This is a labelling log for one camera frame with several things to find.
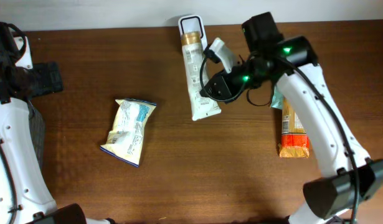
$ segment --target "gold cap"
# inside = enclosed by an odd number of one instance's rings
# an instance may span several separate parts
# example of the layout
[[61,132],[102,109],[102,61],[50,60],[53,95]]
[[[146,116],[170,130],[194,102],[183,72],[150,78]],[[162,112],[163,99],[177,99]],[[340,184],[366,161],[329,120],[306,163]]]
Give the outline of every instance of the gold cap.
[[198,31],[183,34],[181,36],[181,45],[185,46],[189,44],[201,43],[199,35]]

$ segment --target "orange package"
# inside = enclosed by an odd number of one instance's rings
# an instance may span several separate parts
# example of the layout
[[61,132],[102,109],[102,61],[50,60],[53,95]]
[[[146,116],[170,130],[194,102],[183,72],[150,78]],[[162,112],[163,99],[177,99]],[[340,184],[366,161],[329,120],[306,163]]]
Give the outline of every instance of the orange package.
[[309,158],[309,138],[295,110],[284,98],[280,157]]

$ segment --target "green light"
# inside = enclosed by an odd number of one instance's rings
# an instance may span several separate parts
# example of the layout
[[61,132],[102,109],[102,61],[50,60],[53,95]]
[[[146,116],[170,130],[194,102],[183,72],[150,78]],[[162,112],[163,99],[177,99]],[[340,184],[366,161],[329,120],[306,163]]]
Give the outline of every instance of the green light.
[[283,51],[284,51],[284,53],[286,53],[286,54],[289,54],[289,53],[291,52],[291,50],[292,50],[292,47],[284,47],[284,48],[283,48]]

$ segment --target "brown wooden surface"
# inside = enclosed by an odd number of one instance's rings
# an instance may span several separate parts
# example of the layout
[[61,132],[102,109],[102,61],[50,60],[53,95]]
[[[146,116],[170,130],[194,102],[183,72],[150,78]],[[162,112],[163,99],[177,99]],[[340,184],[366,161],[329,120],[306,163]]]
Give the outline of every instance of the brown wooden surface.
[[[383,21],[278,26],[287,37],[309,38],[352,132],[372,158],[383,158]],[[240,26],[206,31],[209,41],[219,36],[247,56]],[[278,116],[250,106],[245,95],[221,105],[220,115],[191,120],[177,27],[27,34],[34,62],[58,62],[65,85],[33,101],[47,123],[42,172],[59,207],[76,202],[88,217],[119,223],[244,222],[293,213],[304,201],[303,184],[319,177],[314,156],[277,156]],[[255,90],[253,101],[266,102],[269,89]],[[99,150],[116,98],[158,104],[140,168]],[[358,218],[383,220],[383,188]]]

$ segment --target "white wall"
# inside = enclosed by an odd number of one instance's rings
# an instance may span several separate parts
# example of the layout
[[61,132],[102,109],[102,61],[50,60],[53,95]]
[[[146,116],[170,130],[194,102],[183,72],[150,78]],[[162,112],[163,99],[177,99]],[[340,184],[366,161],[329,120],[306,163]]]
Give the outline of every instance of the white wall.
[[240,24],[271,11],[277,22],[383,19],[383,0],[0,0],[0,21],[23,30]]

